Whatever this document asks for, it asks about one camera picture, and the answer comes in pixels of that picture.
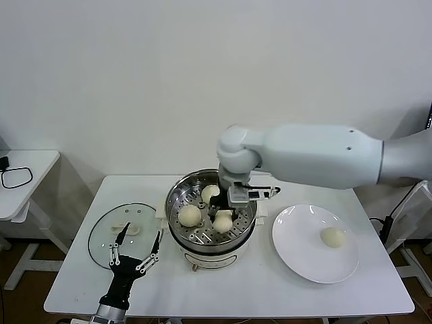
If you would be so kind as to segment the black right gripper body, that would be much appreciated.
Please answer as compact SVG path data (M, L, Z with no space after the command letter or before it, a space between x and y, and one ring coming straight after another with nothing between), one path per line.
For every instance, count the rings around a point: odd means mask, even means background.
M229 204L228 200L228 191L227 189L220 183L217 183L219 188L219 194L217 196L212 196L209 201L209 210L210 211L219 211L219 210L232 210L233 208Z

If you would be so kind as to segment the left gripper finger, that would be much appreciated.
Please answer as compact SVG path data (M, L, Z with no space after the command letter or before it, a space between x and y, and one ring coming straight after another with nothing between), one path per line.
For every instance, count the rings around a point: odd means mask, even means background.
M153 267L156 263L159 262L159 247L161 240L161 232L158 231L155 241L153 243L153 247L151 249L151 253L139 264L136 266L136 270L140 273L146 273L151 267Z
M124 238L126 237L130 224L130 222L127 222L123 229L118 233L115 242L109 245L109 266L118 266L122 259L130 259L130 256L119 253L119 247L122 245Z

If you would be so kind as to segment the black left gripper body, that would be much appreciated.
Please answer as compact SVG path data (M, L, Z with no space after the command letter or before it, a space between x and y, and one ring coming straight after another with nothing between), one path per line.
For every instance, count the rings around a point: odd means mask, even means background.
M139 264L141 264L139 259L120 255L119 264L110 266L113 279L107 293L101 297L99 303L118 309L129 309L129 297L133 283L145 276L145 272L141 273L136 269Z

